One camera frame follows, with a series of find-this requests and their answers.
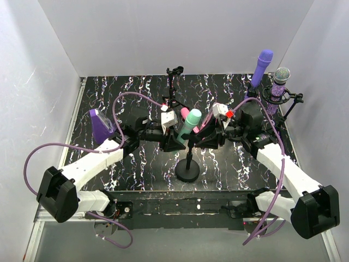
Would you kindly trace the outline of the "teal green microphone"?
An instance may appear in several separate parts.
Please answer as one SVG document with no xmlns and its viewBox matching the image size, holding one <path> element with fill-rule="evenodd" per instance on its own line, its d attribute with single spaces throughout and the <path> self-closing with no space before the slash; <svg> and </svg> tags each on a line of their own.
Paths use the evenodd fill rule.
<svg viewBox="0 0 349 262">
<path fill-rule="evenodd" d="M 189 112 L 186 120 L 184 121 L 184 125 L 178 133 L 177 140 L 182 144 L 185 143 L 185 140 L 182 138 L 183 134 L 190 134 L 195 126 L 198 125 L 200 119 L 202 117 L 202 113 L 198 109 L 192 109 Z"/>
</svg>

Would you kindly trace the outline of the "pink microphone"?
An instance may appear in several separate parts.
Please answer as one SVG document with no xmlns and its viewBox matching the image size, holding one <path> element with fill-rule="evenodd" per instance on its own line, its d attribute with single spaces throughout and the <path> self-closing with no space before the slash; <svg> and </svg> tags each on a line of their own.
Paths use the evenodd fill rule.
<svg viewBox="0 0 349 262">
<path fill-rule="evenodd" d="M 186 120 L 187 116 L 189 115 L 189 112 L 190 111 L 189 111 L 188 108 L 181 108 L 180 114 L 181 114 L 181 117 L 182 117 L 183 121 Z M 194 131 L 194 133 L 198 133 L 200 130 L 199 130 L 199 128 L 197 126 L 195 126 L 193 128 L 193 131 Z"/>
</svg>

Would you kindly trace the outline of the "round base stand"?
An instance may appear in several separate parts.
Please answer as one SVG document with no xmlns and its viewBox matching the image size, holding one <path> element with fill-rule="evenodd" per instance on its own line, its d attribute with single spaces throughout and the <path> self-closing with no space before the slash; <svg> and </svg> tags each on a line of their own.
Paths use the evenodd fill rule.
<svg viewBox="0 0 349 262">
<path fill-rule="evenodd" d="M 194 182 L 197 180 L 200 174 L 200 167 L 198 163 L 192 159 L 192 149 L 194 148 L 195 143 L 197 142 L 197 137 L 194 132 L 190 134 L 184 134 L 184 138 L 188 139 L 188 152 L 186 158 L 180 160 L 175 167 L 175 175 L 182 182 Z"/>
<path fill-rule="evenodd" d="M 248 99 L 248 98 L 257 98 L 257 92 L 255 90 L 255 88 L 252 85 L 249 85 L 248 89 L 247 89 L 247 93 L 244 97 L 244 99 Z"/>
</svg>

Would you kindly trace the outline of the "round base stand front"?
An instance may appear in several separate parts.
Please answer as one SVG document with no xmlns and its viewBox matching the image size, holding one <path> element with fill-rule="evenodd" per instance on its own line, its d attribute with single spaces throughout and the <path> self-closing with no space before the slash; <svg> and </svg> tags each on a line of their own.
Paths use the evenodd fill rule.
<svg viewBox="0 0 349 262">
<path fill-rule="evenodd" d="M 252 85 L 249 85 L 248 89 L 247 89 L 247 93 L 244 97 L 244 99 L 248 99 L 248 98 L 257 98 L 257 92 L 255 90 L 255 88 Z"/>
</svg>

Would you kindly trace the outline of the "black tripod mic stand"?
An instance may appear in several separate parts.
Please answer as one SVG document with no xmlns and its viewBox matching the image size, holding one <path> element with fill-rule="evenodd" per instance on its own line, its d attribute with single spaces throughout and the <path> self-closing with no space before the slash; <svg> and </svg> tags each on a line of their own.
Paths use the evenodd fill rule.
<svg viewBox="0 0 349 262">
<path fill-rule="evenodd" d="M 173 68 L 170 70 L 169 68 L 166 69 L 167 79 L 169 82 L 169 94 L 168 95 L 162 95 L 163 101 L 168 102 L 169 108 L 176 108 L 178 106 L 184 106 L 180 101 L 178 101 L 175 97 L 176 89 L 173 86 L 173 78 L 174 76 L 180 76 L 184 71 L 184 67 L 178 66 L 176 68 Z"/>
</svg>

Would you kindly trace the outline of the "glitter purple microphone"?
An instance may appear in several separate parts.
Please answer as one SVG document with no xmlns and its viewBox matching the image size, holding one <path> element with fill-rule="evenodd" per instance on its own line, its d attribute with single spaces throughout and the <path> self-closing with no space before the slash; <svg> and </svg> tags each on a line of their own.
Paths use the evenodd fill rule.
<svg viewBox="0 0 349 262">
<path fill-rule="evenodd" d="M 282 94 L 285 90 L 285 84 L 290 78 L 290 70 L 287 67 L 280 67 L 274 72 L 273 85 L 271 88 L 270 100 L 274 102 L 279 102 L 282 100 Z"/>
</svg>

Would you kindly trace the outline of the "purple plastic microphone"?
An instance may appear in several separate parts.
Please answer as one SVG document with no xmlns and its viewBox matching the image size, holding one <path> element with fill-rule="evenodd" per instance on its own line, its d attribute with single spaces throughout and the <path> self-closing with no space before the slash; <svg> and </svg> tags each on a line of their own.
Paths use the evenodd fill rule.
<svg viewBox="0 0 349 262">
<path fill-rule="evenodd" d="M 270 49 L 264 49 L 261 51 L 260 55 L 257 58 L 257 66 L 253 73 L 252 79 L 249 83 L 249 85 L 252 85 L 255 90 L 260 85 L 260 82 L 264 76 L 264 73 L 269 66 L 269 64 L 272 62 L 274 52 Z"/>
</svg>

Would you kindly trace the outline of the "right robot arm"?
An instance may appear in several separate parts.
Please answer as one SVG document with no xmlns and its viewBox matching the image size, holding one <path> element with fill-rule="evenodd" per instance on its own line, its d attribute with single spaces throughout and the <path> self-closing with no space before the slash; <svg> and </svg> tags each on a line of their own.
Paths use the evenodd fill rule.
<svg viewBox="0 0 349 262">
<path fill-rule="evenodd" d="M 265 110 L 257 99 L 243 101 L 240 108 L 239 120 L 231 124 L 233 111 L 225 104 L 214 103 L 199 132 L 202 140 L 196 146 L 217 148 L 225 139 L 237 139 L 278 179 L 278 186 L 284 186 L 290 194 L 286 198 L 267 188 L 255 190 L 247 196 L 248 211 L 282 218 L 304 239 L 338 226 L 338 191 L 331 185 L 321 185 L 295 164 L 286 155 L 274 127 L 262 128 Z"/>
</svg>

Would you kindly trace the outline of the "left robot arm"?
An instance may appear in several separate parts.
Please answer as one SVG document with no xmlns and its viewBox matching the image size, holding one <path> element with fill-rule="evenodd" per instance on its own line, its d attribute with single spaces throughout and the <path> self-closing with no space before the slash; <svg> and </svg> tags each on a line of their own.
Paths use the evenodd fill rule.
<svg viewBox="0 0 349 262">
<path fill-rule="evenodd" d="M 177 123 L 176 113 L 167 110 L 160 116 L 158 127 L 147 129 L 149 121 L 144 117 L 139 118 L 138 130 L 124 125 L 122 135 L 115 132 L 103 140 L 94 153 L 88 153 L 61 169 L 48 168 L 38 191 L 38 203 L 58 223 L 66 222 L 79 212 L 96 212 L 107 218 L 113 217 L 117 211 L 117 200 L 108 191 L 83 191 L 82 187 L 103 170 L 133 153 L 142 140 L 165 144 L 169 152 L 185 149 L 177 140 L 177 133 L 169 129 Z"/>
</svg>

